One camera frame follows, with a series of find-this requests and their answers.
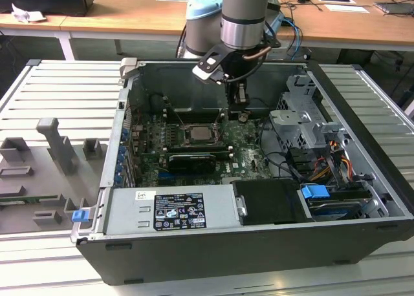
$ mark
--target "desk surface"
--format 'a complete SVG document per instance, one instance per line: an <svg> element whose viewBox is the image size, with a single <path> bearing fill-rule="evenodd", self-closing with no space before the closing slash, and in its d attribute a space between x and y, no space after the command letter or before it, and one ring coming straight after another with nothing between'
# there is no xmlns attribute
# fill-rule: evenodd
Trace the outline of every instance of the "desk surface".
<svg viewBox="0 0 414 296"><path fill-rule="evenodd" d="M297 3L296 0L280 0ZM354 0L358 5L375 1ZM369 14L330 12L323 5L297 6L293 11L304 41L414 45L414 19L409 16L384 16L375 6L366 7ZM283 7L286 16L290 11ZM0 15L0 28L63 30L178 35L185 24L186 3L156 0L95 0L86 17L47 16L45 23L25 25L10 15ZM291 39L291 28L281 28L278 38Z"/></svg>
<svg viewBox="0 0 414 296"><path fill-rule="evenodd" d="M11 14L0 14L0 30L7 29L26 29L26 30L60 30L60 25L66 16L47 15L47 21L39 23L20 23Z"/></svg>

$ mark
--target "paper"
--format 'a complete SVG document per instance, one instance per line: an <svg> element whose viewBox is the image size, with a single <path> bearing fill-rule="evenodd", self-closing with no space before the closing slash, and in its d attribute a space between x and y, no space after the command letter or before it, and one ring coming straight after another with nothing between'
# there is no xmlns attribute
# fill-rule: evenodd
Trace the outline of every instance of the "paper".
<svg viewBox="0 0 414 296"><path fill-rule="evenodd" d="M16 7L14 4L12 4L12 7L13 7L13 12L12 12L13 17L22 23L46 20L46 17L43 16L41 12L27 12L26 10L22 10Z"/></svg>
<svg viewBox="0 0 414 296"><path fill-rule="evenodd" d="M351 5L332 5L325 4L326 8L331 12L351 12L351 13L369 13L365 8Z"/></svg>

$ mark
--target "wooden desk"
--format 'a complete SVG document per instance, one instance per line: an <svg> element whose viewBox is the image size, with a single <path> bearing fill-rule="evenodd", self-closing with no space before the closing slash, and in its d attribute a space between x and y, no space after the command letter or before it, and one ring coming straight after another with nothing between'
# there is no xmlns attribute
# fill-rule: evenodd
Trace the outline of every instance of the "wooden desk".
<svg viewBox="0 0 414 296"><path fill-rule="evenodd" d="M62 30L179 35L186 24L185 2L95 0L86 17L67 17Z"/></svg>
<svg viewBox="0 0 414 296"><path fill-rule="evenodd" d="M281 2L297 0L280 0ZM356 5L372 5L374 2L391 0L354 0ZM384 16L377 7L364 7L369 14L350 12L331 12L324 5L297 6L293 11L296 24L303 31L303 44L316 47L389 49L397 46L414 48L414 19L410 16ZM288 8L282 8L285 16L290 17ZM280 36L290 36L281 30Z"/></svg>
<svg viewBox="0 0 414 296"><path fill-rule="evenodd" d="M354 1L358 5L372 5L375 1L391 0ZM365 7L368 14L331 12L323 5L319 7L323 12L313 5L298 5L293 11L294 20L303 31L303 46L414 51L412 17L384 16L375 6ZM282 11L290 17L287 8ZM47 16L49 21L45 23L25 25L10 15L0 15L0 30L16 36L56 37L66 59L76 59L72 38L114 39L118 53L122 52L122 39L178 41L185 14L183 2L95 0L86 17ZM281 28L278 38L291 40L292 29Z"/></svg>

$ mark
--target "motherboard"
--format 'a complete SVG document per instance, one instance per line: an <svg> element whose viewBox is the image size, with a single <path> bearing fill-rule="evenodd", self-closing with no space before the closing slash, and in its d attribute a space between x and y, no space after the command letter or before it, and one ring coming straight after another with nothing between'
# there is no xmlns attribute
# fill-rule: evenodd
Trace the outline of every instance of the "motherboard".
<svg viewBox="0 0 414 296"><path fill-rule="evenodd" d="M140 115L131 128L136 186L230 184L272 178L258 145L259 120L171 123Z"/></svg>

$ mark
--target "blue connector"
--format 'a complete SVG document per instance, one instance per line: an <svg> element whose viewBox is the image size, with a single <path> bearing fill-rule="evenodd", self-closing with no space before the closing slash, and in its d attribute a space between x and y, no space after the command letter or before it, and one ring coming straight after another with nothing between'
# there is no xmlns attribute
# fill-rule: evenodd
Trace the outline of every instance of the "blue connector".
<svg viewBox="0 0 414 296"><path fill-rule="evenodd" d="M127 148L125 146L120 146L118 149L118 152L121 154L125 154L126 151L127 151Z"/></svg>
<svg viewBox="0 0 414 296"><path fill-rule="evenodd" d="M116 174L114 176L114 183L121 184L121 182L122 182L122 176Z"/></svg>
<svg viewBox="0 0 414 296"><path fill-rule="evenodd" d="M89 222L89 210L76 210L72 214L72 222L86 223Z"/></svg>
<svg viewBox="0 0 414 296"><path fill-rule="evenodd" d="M122 165L116 165L116 167L115 167L115 172L117 172L117 173L121 173L123 168L124 168L124 167L122 167Z"/></svg>
<svg viewBox="0 0 414 296"><path fill-rule="evenodd" d="M118 162L124 162L125 156L123 154L119 153L118 157L117 157L117 160L118 160Z"/></svg>
<svg viewBox="0 0 414 296"><path fill-rule="evenodd" d="M305 198L329 198L330 194L324 185L306 185L301 189Z"/></svg>

